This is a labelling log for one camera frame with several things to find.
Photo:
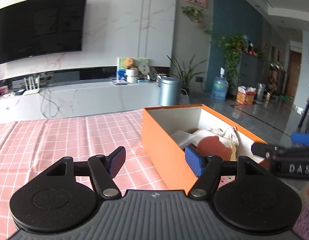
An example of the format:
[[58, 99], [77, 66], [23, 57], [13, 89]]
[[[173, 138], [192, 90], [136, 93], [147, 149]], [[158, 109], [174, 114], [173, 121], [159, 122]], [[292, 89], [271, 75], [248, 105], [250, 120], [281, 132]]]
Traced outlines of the white terry mitt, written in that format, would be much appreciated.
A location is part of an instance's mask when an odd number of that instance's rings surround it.
[[225, 130], [222, 130], [220, 128], [208, 128], [208, 131], [223, 137], [225, 139], [228, 139], [232, 145], [239, 146], [239, 139], [237, 136], [237, 128], [236, 127], [229, 127]]

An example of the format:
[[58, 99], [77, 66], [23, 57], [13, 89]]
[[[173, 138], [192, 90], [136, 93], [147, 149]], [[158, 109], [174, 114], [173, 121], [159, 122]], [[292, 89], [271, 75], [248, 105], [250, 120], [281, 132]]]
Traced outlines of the white tissue paper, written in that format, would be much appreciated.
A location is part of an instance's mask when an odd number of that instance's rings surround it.
[[198, 133], [199, 130], [193, 134], [178, 130], [170, 135], [170, 137], [181, 149], [185, 149], [189, 145], [197, 146], [199, 143], [199, 137], [197, 136]]

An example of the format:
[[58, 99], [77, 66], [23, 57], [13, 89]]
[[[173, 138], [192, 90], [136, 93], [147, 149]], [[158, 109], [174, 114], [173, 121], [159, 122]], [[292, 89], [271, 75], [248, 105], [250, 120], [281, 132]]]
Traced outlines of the orange cardboard box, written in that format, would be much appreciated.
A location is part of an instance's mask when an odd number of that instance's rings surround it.
[[169, 190], [190, 190], [196, 176], [186, 163], [184, 148], [197, 146], [205, 137], [218, 136], [226, 147], [234, 147], [232, 160], [245, 155], [264, 163], [251, 152], [252, 144], [262, 139], [205, 105], [144, 108], [141, 127], [144, 150]]

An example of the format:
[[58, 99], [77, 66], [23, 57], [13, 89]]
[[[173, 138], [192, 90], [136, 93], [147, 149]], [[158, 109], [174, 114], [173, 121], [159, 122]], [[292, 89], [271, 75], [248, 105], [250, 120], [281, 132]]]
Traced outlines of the white marble tv cabinet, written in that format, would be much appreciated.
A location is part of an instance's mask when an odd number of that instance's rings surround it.
[[158, 105], [159, 87], [155, 82], [78, 83], [42, 88], [37, 94], [0, 98], [0, 124], [125, 112]]

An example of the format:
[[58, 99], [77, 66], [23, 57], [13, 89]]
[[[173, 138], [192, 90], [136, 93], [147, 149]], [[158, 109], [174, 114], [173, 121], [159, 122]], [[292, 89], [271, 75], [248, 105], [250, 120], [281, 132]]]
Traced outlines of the small woven handbag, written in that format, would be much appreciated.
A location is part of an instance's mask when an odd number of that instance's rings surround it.
[[189, 105], [189, 104], [190, 104], [189, 94], [185, 89], [182, 89], [180, 97], [180, 105]]

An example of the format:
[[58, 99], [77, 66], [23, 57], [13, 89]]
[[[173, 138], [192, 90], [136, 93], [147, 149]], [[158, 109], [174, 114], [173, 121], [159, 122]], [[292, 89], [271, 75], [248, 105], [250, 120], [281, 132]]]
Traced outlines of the orange gift bag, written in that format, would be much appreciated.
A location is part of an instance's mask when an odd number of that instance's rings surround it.
[[256, 95], [255, 87], [239, 86], [237, 89], [236, 102], [239, 105], [251, 106]]

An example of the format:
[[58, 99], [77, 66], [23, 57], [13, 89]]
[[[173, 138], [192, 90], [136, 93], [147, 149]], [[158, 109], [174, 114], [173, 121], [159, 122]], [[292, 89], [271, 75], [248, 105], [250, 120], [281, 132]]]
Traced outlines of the blue water jug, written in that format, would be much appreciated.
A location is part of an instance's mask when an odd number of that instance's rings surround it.
[[229, 83], [225, 78], [225, 69], [220, 68], [219, 76], [214, 78], [210, 98], [215, 101], [225, 101]]

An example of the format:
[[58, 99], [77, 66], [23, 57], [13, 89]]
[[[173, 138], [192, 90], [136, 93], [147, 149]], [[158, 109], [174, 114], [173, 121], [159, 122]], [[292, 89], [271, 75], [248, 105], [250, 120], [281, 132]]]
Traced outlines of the pink checkered tablecloth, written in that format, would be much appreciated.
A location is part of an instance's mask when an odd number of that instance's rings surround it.
[[53, 120], [0, 124], [0, 239], [16, 230], [9, 201], [20, 187], [65, 156], [86, 161], [126, 149], [115, 178], [128, 189], [165, 190], [166, 185], [141, 144], [142, 110]]

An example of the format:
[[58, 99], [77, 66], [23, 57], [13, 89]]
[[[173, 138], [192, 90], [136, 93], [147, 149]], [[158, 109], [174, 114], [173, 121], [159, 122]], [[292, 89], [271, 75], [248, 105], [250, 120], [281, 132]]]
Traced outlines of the grey metal trash bin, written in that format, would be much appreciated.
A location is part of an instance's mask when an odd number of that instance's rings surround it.
[[162, 77], [159, 81], [159, 104], [174, 106], [180, 104], [182, 81], [175, 77]]

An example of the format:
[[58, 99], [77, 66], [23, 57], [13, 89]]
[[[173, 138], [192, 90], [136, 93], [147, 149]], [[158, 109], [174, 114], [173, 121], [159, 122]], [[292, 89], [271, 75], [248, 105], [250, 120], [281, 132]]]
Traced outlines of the colourful picture board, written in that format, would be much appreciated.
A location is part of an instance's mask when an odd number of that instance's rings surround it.
[[127, 83], [147, 82], [150, 79], [149, 59], [118, 57], [116, 79]]

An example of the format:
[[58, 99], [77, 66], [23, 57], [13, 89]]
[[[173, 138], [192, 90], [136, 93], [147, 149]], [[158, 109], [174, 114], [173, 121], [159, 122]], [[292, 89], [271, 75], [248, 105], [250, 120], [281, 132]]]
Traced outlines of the white wifi router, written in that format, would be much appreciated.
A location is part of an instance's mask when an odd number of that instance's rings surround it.
[[24, 78], [25, 92], [23, 95], [37, 94], [40, 92], [40, 76], [38, 75], [35, 79], [33, 76]]

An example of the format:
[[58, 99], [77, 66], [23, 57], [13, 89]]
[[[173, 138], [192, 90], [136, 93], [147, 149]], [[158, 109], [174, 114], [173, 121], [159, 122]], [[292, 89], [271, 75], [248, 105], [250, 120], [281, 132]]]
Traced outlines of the brown teddy bear figure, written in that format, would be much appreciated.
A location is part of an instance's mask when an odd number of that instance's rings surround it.
[[139, 69], [135, 66], [135, 60], [133, 58], [126, 58], [125, 68], [126, 68], [127, 82], [137, 83], [137, 76], [139, 75]]

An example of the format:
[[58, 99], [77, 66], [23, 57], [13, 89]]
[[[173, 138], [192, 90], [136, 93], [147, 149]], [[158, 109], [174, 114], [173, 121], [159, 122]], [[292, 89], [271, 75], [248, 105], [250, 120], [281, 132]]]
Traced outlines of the round paper fan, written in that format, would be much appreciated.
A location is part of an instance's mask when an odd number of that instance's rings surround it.
[[150, 67], [145, 62], [141, 62], [138, 66], [138, 69], [142, 75], [148, 75], [150, 73]]

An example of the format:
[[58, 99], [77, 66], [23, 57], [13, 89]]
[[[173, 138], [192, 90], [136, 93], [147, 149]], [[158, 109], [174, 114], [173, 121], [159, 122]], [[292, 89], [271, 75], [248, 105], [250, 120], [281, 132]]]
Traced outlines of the hanging ivy plant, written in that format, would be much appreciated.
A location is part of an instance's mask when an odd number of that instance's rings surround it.
[[182, 7], [182, 12], [197, 23], [212, 40], [205, 89], [212, 90], [213, 79], [221, 67], [226, 69], [227, 80], [238, 77], [236, 67], [246, 44], [245, 36], [257, 46], [261, 45], [263, 16], [249, 4], [214, 4], [212, 24], [206, 22], [202, 9]]

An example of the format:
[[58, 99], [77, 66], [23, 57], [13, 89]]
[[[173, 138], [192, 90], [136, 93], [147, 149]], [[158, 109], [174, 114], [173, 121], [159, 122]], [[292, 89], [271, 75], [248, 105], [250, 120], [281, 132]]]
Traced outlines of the red box on cabinet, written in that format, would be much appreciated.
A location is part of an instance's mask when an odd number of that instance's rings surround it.
[[0, 97], [7, 94], [9, 92], [8, 86], [0, 86]]

